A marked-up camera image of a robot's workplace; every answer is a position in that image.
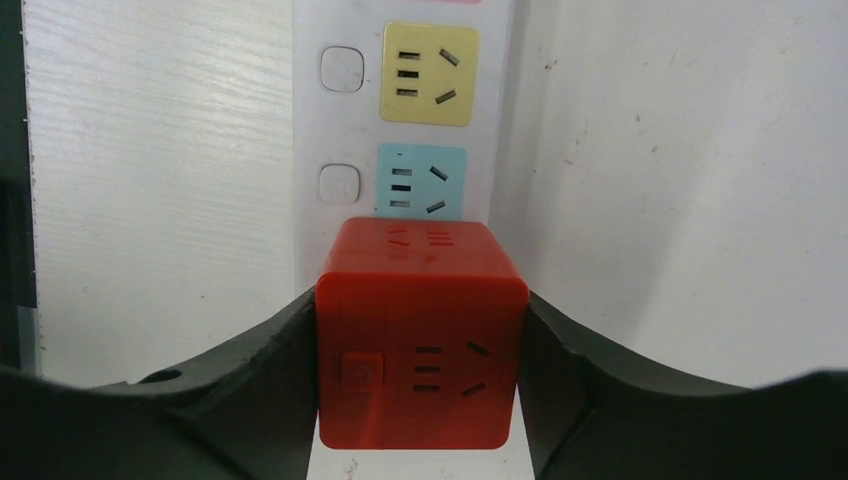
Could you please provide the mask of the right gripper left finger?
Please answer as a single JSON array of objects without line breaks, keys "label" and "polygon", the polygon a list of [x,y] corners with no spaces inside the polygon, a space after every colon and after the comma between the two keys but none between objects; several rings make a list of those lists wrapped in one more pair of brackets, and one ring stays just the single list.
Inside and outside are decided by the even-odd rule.
[{"label": "right gripper left finger", "polygon": [[315,300],[136,383],[1,371],[5,479],[303,479],[318,411]]}]

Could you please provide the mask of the white long power strip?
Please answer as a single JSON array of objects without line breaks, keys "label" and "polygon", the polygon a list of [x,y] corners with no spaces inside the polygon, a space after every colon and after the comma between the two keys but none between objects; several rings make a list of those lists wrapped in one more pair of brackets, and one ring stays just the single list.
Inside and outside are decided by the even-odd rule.
[{"label": "white long power strip", "polygon": [[293,5],[294,284],[349,218],[484,223],[516,5]]}]

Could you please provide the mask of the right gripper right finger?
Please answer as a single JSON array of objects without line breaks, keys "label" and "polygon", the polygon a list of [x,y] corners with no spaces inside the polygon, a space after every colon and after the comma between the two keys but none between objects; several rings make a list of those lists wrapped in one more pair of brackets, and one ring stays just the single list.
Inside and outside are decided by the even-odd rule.
[{"label": "right gripper right finger", "polygon": [[530,300],[518,389],[538,479],[843,479],[847,375],[688,374]]}]

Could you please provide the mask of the red plug adapter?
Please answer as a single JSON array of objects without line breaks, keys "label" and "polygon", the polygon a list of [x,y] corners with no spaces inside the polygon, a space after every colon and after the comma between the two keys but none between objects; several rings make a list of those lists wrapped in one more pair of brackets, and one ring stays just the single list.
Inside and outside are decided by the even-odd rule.
[{"label": "red plug adapter", "polygon": [[485,225],[349,219],[314,292],[325,446],[506,442],[529,289]]}]

